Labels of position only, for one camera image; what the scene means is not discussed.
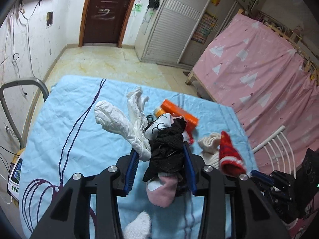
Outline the left white gloved hand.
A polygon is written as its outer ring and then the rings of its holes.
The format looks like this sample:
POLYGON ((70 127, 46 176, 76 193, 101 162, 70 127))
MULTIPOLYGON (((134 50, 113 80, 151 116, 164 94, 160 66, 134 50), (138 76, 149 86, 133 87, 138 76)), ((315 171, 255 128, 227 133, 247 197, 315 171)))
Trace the left white gloved hand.
POLYGON ((146 212, 141 212, 123 231, 125 239, 147 239, 150 235, 151 218, 146 212))

